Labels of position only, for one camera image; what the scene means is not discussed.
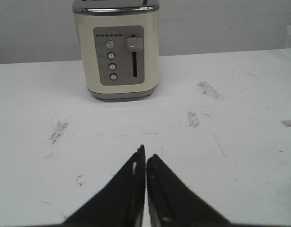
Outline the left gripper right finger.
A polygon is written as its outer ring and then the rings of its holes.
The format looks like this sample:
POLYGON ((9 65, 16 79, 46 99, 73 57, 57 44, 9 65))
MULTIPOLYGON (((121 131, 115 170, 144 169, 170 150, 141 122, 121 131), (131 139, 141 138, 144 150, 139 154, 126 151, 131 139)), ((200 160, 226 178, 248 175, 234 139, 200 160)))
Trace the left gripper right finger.
POLYGON ((230 227, 232 224, 191 191, 154 154, 147 161, 147 192, 153 227, 230 227))

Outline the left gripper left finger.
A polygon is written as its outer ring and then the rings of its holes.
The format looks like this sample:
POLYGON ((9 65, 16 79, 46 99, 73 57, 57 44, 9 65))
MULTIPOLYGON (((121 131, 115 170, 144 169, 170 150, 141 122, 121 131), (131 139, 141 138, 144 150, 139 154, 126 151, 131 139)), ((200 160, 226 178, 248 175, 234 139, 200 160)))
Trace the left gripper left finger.
POLYGON ((108 184, 69 216, 63 227, 141 227, 145 149, 141 145, 108 184))

